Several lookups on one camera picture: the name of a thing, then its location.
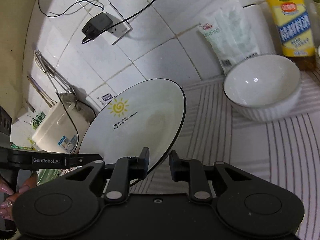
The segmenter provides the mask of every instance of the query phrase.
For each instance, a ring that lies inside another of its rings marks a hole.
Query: red oval logo
[[[285,2],[281,5],[281,9],[284,12],[294,12],[296,11],[297,5],[294,2]]]

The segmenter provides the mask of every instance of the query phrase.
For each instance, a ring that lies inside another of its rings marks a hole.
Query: plate
[[[186,114],[182,88],[168,79],[139,83],[114,98],[98,114],[81,143],[80,153],[100,154],[106,164],[150,150],[148,173],[166,157]]]

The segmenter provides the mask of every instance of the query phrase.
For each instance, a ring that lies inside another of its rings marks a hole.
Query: yellow wall
[[[0,105],[14,120],[22,108],[22,62],[36,0],[0,0]]]

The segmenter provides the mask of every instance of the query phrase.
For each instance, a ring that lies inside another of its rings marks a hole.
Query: red logo
[[[206,31],[206,30],[211,29],[213,26],[212,26],[212,24],[207,23],[207,24],[205,24],[205,25],[203,25],[201,27]]]
[[[281,5],[281,9],[284,12],[290,13],[290,12],[296,11],[298,8],[297,8],[297,5],[293,2],[285,2]]]

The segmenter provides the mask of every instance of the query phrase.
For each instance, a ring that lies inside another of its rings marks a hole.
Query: striped tablecloth
[[[223,94],[224,77],[183,87],[187,112],[173,149],[205,165],[225,161],[295,193],[305,207],[300,239],[320,239],[320,70],[302,73],[302,94],[289,117],[252,122],[233,110]],[[132,193],[188,192],[171,180],[168,159]]]

